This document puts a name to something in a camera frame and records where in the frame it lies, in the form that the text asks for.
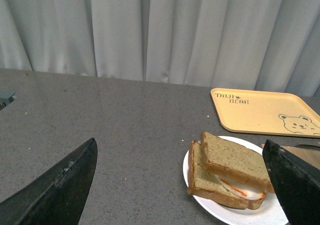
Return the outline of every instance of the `speckled countertop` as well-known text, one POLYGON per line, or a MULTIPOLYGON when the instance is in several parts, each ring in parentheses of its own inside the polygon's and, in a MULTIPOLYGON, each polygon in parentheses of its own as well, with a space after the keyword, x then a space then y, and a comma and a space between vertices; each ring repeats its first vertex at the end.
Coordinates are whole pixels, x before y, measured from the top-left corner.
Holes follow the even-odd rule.
MULTIPOLYGON (((225 224, 186 191, 183 159, 202 131, 256 145, 320 141, 229 132, 209 87, 0 69, 0 90, 16 97, 0 111, 0 201, 95 138, 80 225, 225 224)), ((302 99, 320 114, 320 98, 302 99)))

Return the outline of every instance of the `plastic tray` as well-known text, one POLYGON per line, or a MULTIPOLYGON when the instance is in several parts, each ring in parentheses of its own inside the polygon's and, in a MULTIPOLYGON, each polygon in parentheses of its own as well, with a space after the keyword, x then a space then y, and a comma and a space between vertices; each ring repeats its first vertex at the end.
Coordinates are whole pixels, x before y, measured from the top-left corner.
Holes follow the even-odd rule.
POLYGON ((320 116, 296 95, 214 88, 211 96, 229 131, 320 138, 320 116))

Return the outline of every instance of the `bear face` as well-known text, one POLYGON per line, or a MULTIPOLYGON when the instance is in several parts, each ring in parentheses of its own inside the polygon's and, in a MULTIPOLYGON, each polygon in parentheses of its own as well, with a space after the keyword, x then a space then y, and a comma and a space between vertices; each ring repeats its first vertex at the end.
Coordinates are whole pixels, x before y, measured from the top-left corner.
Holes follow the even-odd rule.
POLYGON ((312 123, 307 116, 287 116, 279 114, 279 118, 283 120, 284 127, 295 134, 303 135, 320 135, 320 127, 312 123))

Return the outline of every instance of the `white paper plate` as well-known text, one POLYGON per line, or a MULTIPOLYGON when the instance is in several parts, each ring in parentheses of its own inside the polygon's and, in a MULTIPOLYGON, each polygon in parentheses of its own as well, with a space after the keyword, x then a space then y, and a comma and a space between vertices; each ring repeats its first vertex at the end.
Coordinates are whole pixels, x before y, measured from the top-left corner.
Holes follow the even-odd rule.
MULTIPOLYGON (((219 136, 222 139, 226 139, 248 149, 256 151, 262 154, 262 149, 251 142, 231 137, 231 136, 219 136)), ((188 186, 188 155, 187 151, 183 160, 183 176, 186 185, 188 186)), ((263 203, 259 209, 233 209, 218 203, 198 196, 193 196, 195 200, 210 214, 220 219, 221 221, 229 225, 285 225, 288 223, 288 219, 279 204, 277 196, 275 194, 267 192, 263 203)))

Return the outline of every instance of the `white curtain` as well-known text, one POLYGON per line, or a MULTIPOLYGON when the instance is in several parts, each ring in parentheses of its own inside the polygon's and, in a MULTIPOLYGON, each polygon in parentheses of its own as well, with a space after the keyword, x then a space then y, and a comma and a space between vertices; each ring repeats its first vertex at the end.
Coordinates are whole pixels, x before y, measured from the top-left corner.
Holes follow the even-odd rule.
POLYGON ((0 0, 0 68, 320 97, 320 0, 0 0))

